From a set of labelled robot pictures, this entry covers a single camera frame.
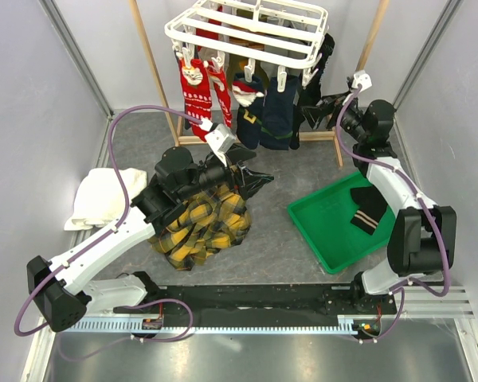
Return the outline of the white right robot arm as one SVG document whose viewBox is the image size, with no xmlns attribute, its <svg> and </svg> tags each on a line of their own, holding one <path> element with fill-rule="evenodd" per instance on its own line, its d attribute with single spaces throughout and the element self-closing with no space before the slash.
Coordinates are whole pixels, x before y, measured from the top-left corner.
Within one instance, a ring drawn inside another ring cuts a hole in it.
<svg viewBox="0 0 478 382">
<path fill-rule="evenodd" d="M 386 259 L 355 276 L 348 295 L 350 306 L 367 313 L 377 305 L 378 296 L 413 284 L 443 298 L 451 287 L 456 211 L 427 197 L 402 168 L 390 143 L 393 104 L 376 99 L 362 110 L 356 96 L 353 91 L 323 96 L 300 108 L 311 127 L 329 117 L 329 127 L 355 140 L 347 153 L 370 186 L 353 190 L 358 210 L 352 224 L 372 234 L 387 210 L 395 216 Z"/>
</svg>

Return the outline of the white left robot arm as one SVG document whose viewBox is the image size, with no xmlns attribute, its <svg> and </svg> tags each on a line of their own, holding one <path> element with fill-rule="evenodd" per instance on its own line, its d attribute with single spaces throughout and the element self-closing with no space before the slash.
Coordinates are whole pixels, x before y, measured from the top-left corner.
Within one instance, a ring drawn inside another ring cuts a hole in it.
<svg viewBox="0 0 478 382">
<path fill-rule="evenodd" d="M 185 147 L 166 150 L 155 174 L 112 222 L 78 246 L 52 259 L 36 256 L 26 265 L 29 302 L 53 332 L 65 331 L 91 311 L 134 306 L 150 313 L 159 304 L 155 284 L 138 272 L 123 282 L 92 279 L 112 261 L 140 242 L 165 232 L 185 212 L 185 203 L 200 193 L 223 188 L 246 201 L 272 182 L 270 174 L 245 166 L 255 153 L 233 144 L 224 154 L 209 153 L 195 162 Z"/>
</svg>

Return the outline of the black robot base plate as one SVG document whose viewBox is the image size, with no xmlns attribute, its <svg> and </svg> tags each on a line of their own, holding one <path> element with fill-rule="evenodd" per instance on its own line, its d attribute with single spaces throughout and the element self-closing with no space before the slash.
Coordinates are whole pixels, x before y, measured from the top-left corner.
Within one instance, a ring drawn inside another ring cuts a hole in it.
<svg viewBox="0 0 478 382">
<path fill-rule="evenodd" d="M 142 304 L 115 314 L 146 314 L 165 324 L 199 326 L 337 325 L 340 316 L 379 318 L 397 313 L 394 297 L 369 295 L 355 283 L 278 283 L 158 286 Z"/>
</svg>

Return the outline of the navy santa sock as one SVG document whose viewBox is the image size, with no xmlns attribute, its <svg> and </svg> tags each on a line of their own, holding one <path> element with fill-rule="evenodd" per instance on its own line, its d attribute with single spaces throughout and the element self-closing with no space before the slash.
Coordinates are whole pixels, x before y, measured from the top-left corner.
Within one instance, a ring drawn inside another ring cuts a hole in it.
<svg viewBox="0 0 478 382">
<path fill-rule="evenodd" d="M 250 150 L 258 147 L 262 127 L 261 116 L 265 90 L 257 76 L 247 81 L 243 72 L 236 73 L 232 93 L 239 104 L 237 111 L 237 137 Z"/>
</svg>

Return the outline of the navy green stripe sock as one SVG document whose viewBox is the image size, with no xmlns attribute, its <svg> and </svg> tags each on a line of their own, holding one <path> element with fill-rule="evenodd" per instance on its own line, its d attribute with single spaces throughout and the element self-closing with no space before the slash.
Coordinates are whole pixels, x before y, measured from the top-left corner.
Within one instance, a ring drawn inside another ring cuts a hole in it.
<svg viewBox="0 0 478 382">
<path fill-rule="evenodd" d="M 297 76 L 288 75 L 283 92 L 272 77 L 264 100 L 260 144 L 270 150 L 288 150 L 292 138 L 293 104 L 298 88 Z"/>
</svg>

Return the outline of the black beige stripe sock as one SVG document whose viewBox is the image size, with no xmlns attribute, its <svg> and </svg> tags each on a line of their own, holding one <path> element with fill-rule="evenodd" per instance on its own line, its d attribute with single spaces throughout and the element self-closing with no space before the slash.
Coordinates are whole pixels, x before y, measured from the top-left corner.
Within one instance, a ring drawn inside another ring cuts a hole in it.
<svg viewBox="0 0 478 382">
<path fill-rule="evenodd" d="M 352 188 L 350 195 L 358 207 L 351 218 L 351 224 L 372 236 L 386 213 L 386 200 L 373 185 Z"/>
<path fill-rule="evenodd" d="M 321 80 L 334 48 L 335 40 L 333 36 L 327 33 L 324 37 L 323 44 L 319 49 L 321 57 L 314 68 L 316 74 L 311 78 L 308 85 L 299 91 L 297 104 L 293 108 L 292 137 L 289 144 L 289 147 L 292 150 L 297 150 L 300 147 L 300 126 L 305 120 L 302 107 L 315 106 L 322 96 Z"/>
</svg>

